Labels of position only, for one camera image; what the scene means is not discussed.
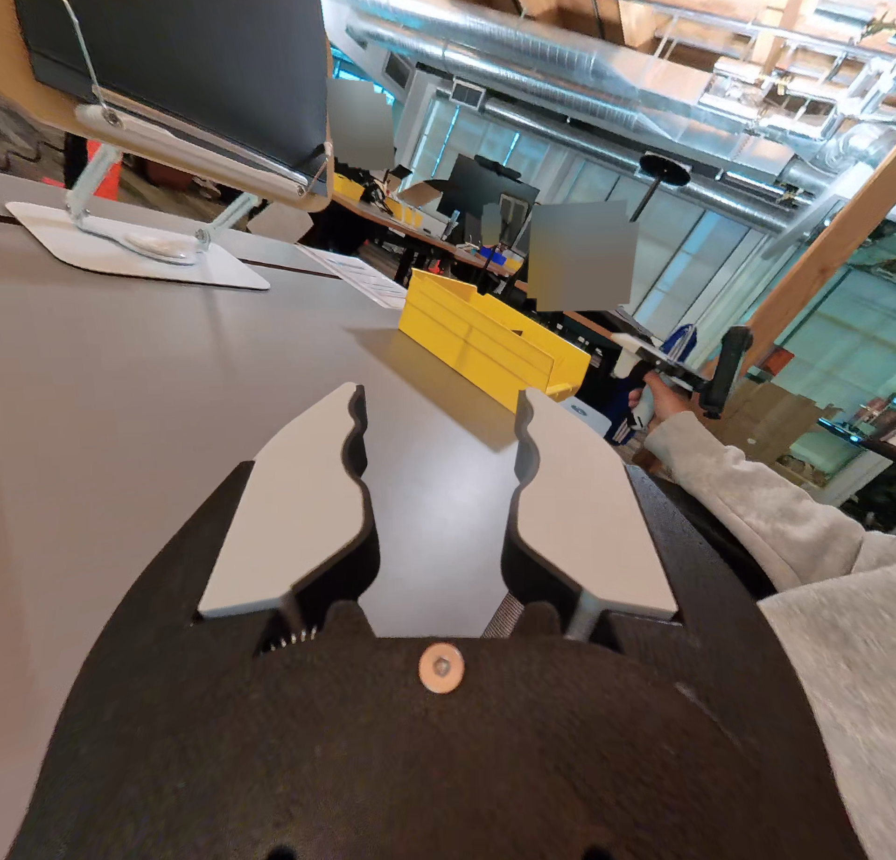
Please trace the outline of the yellow plastic bin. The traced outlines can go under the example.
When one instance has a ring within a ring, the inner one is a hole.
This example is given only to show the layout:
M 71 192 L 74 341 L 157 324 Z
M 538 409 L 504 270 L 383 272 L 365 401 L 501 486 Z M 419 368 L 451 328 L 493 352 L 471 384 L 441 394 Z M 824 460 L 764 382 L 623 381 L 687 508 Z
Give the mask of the yellow plastic bin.
M 577 394 L 591 356 L 476 286 L 413 272 L 399 330 L 510 412 L 533 388 Z

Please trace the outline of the orange traffic cone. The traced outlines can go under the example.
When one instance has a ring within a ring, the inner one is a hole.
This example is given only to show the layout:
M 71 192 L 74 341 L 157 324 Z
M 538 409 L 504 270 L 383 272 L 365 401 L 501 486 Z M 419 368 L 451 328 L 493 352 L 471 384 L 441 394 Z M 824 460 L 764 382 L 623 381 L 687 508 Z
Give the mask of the orange traffic cone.
M 102 200 L 118 201 L 122 151 L 98 140 L 87 140 L 88 164 L 84 175 L 92 195 Z

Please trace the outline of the cardboard boxes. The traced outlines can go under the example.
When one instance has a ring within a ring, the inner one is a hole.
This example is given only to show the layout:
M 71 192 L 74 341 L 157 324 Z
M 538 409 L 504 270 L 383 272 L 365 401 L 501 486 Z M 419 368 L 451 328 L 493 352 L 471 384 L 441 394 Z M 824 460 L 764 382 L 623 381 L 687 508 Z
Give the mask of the cardboard boxes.
M 771 466 L 820 418 L 838 415 L 838 406 L 817 406 L 772 382 L 745 378 L 725 405 L 722 418 L 707 426 L 723 444 L 742 451 L 748 461 Z

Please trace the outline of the wooden workbench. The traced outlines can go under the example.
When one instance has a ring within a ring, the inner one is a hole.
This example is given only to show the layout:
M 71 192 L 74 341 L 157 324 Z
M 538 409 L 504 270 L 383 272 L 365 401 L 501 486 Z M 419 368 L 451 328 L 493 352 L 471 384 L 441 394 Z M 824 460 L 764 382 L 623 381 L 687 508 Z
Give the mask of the wooden workbench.
M 402 249 L 395 279 L 406 285 L 411 269 L 427 269 L 464 282 L 475 281 L 481 272 L 488 272 L 492 282 L 509 279 L 525 283 L 528 263 L 504 247 L 454 245 L 424 229 L 425 215 L 385 197 L 378 203 L 366 199 L 367 189 L 380 189 L 374 178 L 355 182 L 339 173 L 334 176 L 332 200 L 326 213 L 340 210 L 342 218 L 364 235 L 359 244 L 395 245 Z

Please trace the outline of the person's right hand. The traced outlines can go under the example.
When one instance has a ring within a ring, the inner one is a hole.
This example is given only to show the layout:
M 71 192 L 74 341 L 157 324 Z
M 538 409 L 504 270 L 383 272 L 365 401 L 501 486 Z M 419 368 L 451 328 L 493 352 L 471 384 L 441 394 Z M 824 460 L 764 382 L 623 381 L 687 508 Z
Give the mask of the person's right hand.
M 640 397 L 633 393 L 630 397 L 635 406 L 650 392 L 653 402 L 653 415 L 647 424 L 648 432 L 656 430 L 667 420 L 679 414 L 693 411 L 692 396 L 677 384 L 667 384 L 660 373 L 650 371 L 644 376 L 644 388 Z

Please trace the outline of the black monitor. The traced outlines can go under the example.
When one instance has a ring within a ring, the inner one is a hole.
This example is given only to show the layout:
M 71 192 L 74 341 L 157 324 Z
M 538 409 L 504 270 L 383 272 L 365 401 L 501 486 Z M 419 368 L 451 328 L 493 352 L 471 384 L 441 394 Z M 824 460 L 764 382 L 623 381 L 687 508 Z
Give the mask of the black monitor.
M 499 205 L 505 225 L 502 241 L 507 245 L 518 238 L 539 196 L 538 188 L 512 178 L 508 170 L 496 167 L 494 162 L 463 154 L 454 161 L 447 182 L 436 211 L 445 217 L 458 211 L 462 219 L 481 220 L 488 204 Z

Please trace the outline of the black disc lamp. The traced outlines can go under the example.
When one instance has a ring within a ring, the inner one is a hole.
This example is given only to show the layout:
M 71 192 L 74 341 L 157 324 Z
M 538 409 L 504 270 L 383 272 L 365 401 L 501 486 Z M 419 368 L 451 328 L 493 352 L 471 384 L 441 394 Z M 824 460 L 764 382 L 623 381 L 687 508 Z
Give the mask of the black disc lamp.
M 650 152 L 641 156 L 639 172 L 647 176 L 651 183 L 630 216 L 629 222 L 631 223 L 637 222 L 643 215 L 644 210 L 660 187 L 665 185 L 678 189 L 687 186 L 692 179 L 689 167 L 678 163 L 676 160 L 670 160 Z

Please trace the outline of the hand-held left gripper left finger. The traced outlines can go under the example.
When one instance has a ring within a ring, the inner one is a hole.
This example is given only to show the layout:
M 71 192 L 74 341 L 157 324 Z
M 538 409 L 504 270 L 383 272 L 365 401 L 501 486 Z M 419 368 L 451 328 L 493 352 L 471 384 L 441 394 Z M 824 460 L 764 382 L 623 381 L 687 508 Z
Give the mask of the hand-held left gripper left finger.
M 380 568 L 364 436 L 364 386 L 345 383 L 280 429 L 252 460 L 197 612 L 275 611 L 291 633 L 321 632 Z

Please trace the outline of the wooden beam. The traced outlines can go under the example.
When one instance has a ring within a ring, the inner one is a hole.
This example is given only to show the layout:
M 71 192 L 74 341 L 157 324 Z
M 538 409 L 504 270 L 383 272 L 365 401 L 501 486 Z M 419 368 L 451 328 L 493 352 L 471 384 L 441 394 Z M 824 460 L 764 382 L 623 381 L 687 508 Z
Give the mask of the wooden beam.
M 791 244 L 807 243 L 800 257 L 756 307 L 745 325 L 753 344 L 740 372 L 761 361 L 776 339 L 840 266 L 886 218 L 895 204 L 895 149 L 872 168 L 856 163 L 837 175 L 795 225 L 777 239 L 765 258 Z

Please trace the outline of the printed paper sheet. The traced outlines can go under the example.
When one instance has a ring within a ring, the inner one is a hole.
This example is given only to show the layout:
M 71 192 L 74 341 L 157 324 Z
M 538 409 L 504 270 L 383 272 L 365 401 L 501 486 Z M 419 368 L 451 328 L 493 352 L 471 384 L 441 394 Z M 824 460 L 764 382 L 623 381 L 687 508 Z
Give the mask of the printed paper sheet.
M 326 272 L 343 280 L 377 306 L 396 311 L 403 310 L 407 289 L 362 259 L 303 245 L 299 245 L 298 248 L 316 259 Z

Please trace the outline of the blue white striped object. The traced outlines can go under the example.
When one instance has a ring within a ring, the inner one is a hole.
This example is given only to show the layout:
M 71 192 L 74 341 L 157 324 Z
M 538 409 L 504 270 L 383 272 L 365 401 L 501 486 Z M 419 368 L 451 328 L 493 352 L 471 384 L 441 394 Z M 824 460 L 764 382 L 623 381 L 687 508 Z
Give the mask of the blue white striped object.
M 651 339 L 651 343 L 658 352 L 670 360 L 683 364 L 688 361 L 689 355 L 696 346 L 697 327 L 695 324 L 680 325 L 661 344 L 657 339 Z M 611 377 L 614 395 L 610 405 L 612 413 L 606 413 L 611 424 L 606 437 L 613 445 L 622 447 L 632 439 L 637 430 L 637 427 L 631 423 L 629 394 L 643 388 L 644 382 L 635 372 L 637 364 L 633 364 L 632 370 L 624 377 L 616 374 L 617 368 L 618 364 L 615 364 Z

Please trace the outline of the silver ventilation ducts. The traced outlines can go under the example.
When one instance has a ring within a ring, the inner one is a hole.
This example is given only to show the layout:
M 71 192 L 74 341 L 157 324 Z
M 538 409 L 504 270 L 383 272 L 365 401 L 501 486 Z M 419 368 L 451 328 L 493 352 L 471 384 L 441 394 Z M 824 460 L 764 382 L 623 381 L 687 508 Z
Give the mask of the silver ventilation ducts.
M 468 105 L 534 127 L 523 105 L 627 141 L 674 152 L 733 183 L 823 194 L 857 165 L 875 170 L 894 149 L 894 123 L 856 118 L 842 130 L 741 102 L 723 73 L 613 47 L 598 38 L 449 0 L 322 0 L 342 13 L 344 38 L 379 47 L 469 85 Z

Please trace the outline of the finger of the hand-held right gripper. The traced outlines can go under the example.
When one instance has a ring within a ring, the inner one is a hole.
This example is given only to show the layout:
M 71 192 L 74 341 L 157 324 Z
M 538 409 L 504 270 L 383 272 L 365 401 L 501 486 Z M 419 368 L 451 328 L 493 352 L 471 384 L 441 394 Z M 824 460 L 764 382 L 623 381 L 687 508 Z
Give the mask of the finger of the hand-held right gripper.
M 620 347 L 612 370 L 612 376 L 617 379 L 631 377 L 633 370 L 640 364 L 646 364 L 650 371 L 657 369 L 664 361 L 664 352 L 653 339 L 644 340 L 629 333 L 613 333 L 611 341 Z

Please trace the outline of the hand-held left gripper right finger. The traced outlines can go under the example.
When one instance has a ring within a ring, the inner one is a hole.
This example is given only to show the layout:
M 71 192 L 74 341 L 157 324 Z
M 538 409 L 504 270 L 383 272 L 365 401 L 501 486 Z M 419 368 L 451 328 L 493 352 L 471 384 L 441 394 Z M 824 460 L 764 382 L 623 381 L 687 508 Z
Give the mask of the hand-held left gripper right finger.
M 662 624 L 679 612 L 625 464 L 582 420 L 535 388 L 519 393 L 517 477 L 501 575 L 522 606 L 547 603 L 571 639 L 602 617 Z

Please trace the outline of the person's right forearm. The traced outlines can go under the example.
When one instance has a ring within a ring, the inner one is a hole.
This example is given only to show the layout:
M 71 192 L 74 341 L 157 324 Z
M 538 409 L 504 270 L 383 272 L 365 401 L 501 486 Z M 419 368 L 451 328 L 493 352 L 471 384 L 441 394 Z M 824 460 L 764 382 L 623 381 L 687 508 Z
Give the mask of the person's right forearm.
M 892 538 L 865 530 L 762 463 L 723 445 L 679 412 L 656 426 L 646 447 L 678 485 L 721 522 L 778 591 L 868 573 L 892 563 Z

